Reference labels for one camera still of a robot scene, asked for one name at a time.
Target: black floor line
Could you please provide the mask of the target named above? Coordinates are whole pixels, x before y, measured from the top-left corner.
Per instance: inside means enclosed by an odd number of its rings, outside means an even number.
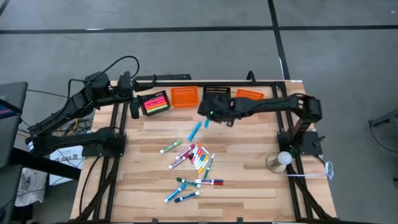
[[[276,11],[275,11],[275,6],[274,6],[273,0],[268,0],[268,5],[269,5],[269,12],[271,14],[271,19],[272,19],[272,26],[274,28],[276,47],[278,50],[280,67],[282,70],[282,78],[284,80],[290,80],[290,74],[289,74],[289,69],[287,68],[285,50],[284,50],[284,46],[282,43],[282,37],[280,36],[279,25],[278,25],[278,20],[276,17]]]
[[[388,30],[398,29],[398,25],[365,26],[280,26],[279,30]]]
[[[203,26],[203,27],[153,27],[110,29],[38,29],[0,30],[0,34],[109,34],[145,32],[210,32],[210,31],[262,31],[273,30],[271,26]]]

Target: paper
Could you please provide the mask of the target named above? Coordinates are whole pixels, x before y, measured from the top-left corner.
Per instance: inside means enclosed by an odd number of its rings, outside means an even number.
[[[53,161],[60,161],[63,164],[68,166],[73,166],[81,169],[83,167],[83,158],[81,156],[81,152],[83,151],[83,146],[73,146],[73,147],[65,147],[54,151],[50,155],[50,159]],[[58,185],[65,182],[71,181],[71,179],[66,177],[60,177],[57,175],[50,175],[50,185]]]

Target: marker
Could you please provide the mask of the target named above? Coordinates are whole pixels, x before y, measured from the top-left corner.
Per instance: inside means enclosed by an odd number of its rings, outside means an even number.
[[[198,167],[197,167],[197,170],[199,170],[199,169],[205,164],[205,162],[207,161],[207,158],[208,158],[208,156],[206,156],[206,157],[199,163],[199,165],[198,165]]]
[[[198,121],[198,123],[197,123],[196,127],[193,129],[193,131],[192,131],[191,135],[189,135],[189,137],[188,137],[188,141],[190,141],[190,142],[192,141],[193,137],[195,137],[195,135],[196,135],[197,131],[198,131],[198,130],[199,130],[199,128],[200,128],[200,126],[201,126],[201,122],[200,122],[200,121]]]
[[[199,169],[198,174],[200,174],[200,173],[203,171],[203,169],[206,167],[206,164],[207,164],[208,161],[209,161],[209,160],[206,160],[206,162],[204,163],[204,165]]]
[[[202,151],[202,152],[200,153],[200,155],[198,156],[198,160],[197,160],[197,162],[195,163],[195,169],[197,168],[197,165],[199,165],[199,163],[205,159],[206,156],[204,156],[203,154],[204,154],[204,152]]]
[[[217,179],[196,179],[195,182],[224,182],[224,180],[217,180]]]
[[[154,109],[147,110],[147,113],[152,113],[152,112],[154,112],[154,111],[157,111],[157,110],[166,108],[166,107],[168,107],[168,106],[169,106],[169,105],[163,105],[163,106],[160,106],[160,107],[156,107],[156,108],[154,108]]]
[[[172,194],[170,194],[165,200],[165,203],[168,203],[172,198],[174,198],[176,195],[178,195],[178,193],[180,193],[183,189],[185,189],[187,185],[183,184],[181,185],[181,187],[179,187],[177,190],[175,190],[175,192],[173,192]]]
[[[188,199],[190,199],[190,198],[193,198],[193,197],[196,197],[196,196],[199,196],[199,195],[200,195],[200,192],[190,193],[190,194],[188,194],[188,195],[186,195],[186,196],[183,196],[183,197],[179,197],[179,198],[174,199],[174,202],[175,202],[175,203],[179,203],[179,202],[182,202],[183,200],[188,200]]]
[[[210,167],[211,167],[211,165],[212,165],[212,163],[213,163],[213,159],[214,159],[214,153],[213,153],[213,155],[211,156],[209,166],[207,167],[207,170],[206,170],[206,172],[205,172],[205,176],[203,177],[204,179],[207,177],[207,174],[209,174],[209,170],[210,170]]]
[[[198,160],[200,159],[200,157],[201,157],[200,154],[201,154],[201,153],[202,153],[201,148],[198,147],[197,154],[196,154],[196,156],[195,156],[195,160],[193,161],[194,166],[197,164]]]
[[[209,154],[209,152],[206,150],[206,148],[200,142],[198,142],[198,146],[200,146],[202,148],[202,150],[204,150],[205,153]]]
[[[193,149],[193,157],[192,157],[192,159],[191,159],[191,164],[193,164],[193,162],[194,162],[195,159],[196,159],[197,151],[198,151],[198,146],[196,146],[196,147]]]
[[[158,101],[162,101],[165,100],[166,98],[164,98],[164,96],[160,97],[160,98],[156,98],[154,100],[149,100],[147,102],[144,103],[144,106],[150,106],[153,105],[154,103],[157,103]]]
[[[200,182],[198,184],[224,185],[224,182]]]
[[[178,146],[179,144],[181,144],[181,140],[176,141],[175,143],[173,143],[173,144],[167,146],[166,148],[160,150],[159,152],[160,152],[161,154],[163,154],[163,153],[169,151],[170,149],[173,149],[175,146]]]
[[[208,127],[209,127],[209,119],[206,119],[206,121],[205,121],[205,128],[207,129]]]
[[[200,188],[200,184],[177,177],[177,181],[192,187]]]
[[[167,102],[164,101],[164,102],[161,102],[161,103],[152,105],[152,106],[145,107],[145,109],[148,111],[148,110],[152,110],[152,109],[154,109],[154,108],[158,108],[158,107],[163,106],[163,105],[166,105],[166,104],[167,104]]]
[[[183,157],[179,158],[175,162],[169,165],[169,169],[173,169],[174,167],[178,166],[180,163],[182,163],[185,159],[188,158],[188,154],[184,155]]]
[[[191,151],[191,149],[193,149],[195,147],[195,144],[192,144],[190,147],[188,147],[188,149],[184,150],[183,152],[181,152],[178,156],[175,157],[175,159],[179,159],[181,158],[183,155],[187,154],[189,151]]]

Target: black container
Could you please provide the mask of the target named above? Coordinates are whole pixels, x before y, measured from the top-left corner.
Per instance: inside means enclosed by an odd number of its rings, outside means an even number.
[[[162,109],[157,110],[157,111],[154,111],[152,113],[147,113],[147,110],[145,109],[144,103],[147,102],[147,101],[150,101],[150,100],[155,100],[155,99],[160,98],[162,96],[164,96],[164,98],[166,99],[167,107],[162,108]],[[169,101],[169,98],[167,97],[166,91],[164,91],[164,90],[160,91],[160,92],[157,92],[157,93],[154,93],[154,94],[141,96],[141,98],[146,99],[146,100],[143,100],[142,103],[141,103],[141,110],[142,110],[142,114],[143,115],[150,116],[150,115],[153,115],[153,114],[157,114],[157,113],[163,112],[163,111],[168,110],[170,108],[170,101]]]
[[[221,98],[231,97],[230,87],[203,87],[203,98],[221,96]]]

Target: floor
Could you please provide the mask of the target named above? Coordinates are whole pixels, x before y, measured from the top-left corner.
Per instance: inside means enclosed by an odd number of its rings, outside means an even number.
[[[265,0],[0,0],[0,30],[98,29],[178,26],[271,26]],[[274,1],[280,26],[397,25],[398,2],[372,0]],[[377,145],[368,120],[397,109],[398,30],[281,31],[290,78],[303,80],[321,99],[325,160],[342,220],[396,223],[398,154]],[[194,79],[282,78],[274,32],[146,32],[112,34],[0,34],[0,83],[29,82],[29,88],[66,94],[67,81],[104,69],[123,55],[135,55],[139,75],[189,73]],[[116,79],[135,65],[121,62]],[[72,92],[81,88],[72,86]],[[32,124],[63,105],[60,98],[29,92],[23,118]],[[389,125],[374,130],[380,142],[398,150]],[[16,146],[26,148],[22,138]],[[66,221],[77,183],[52,187],[34,207],[42,223]]]

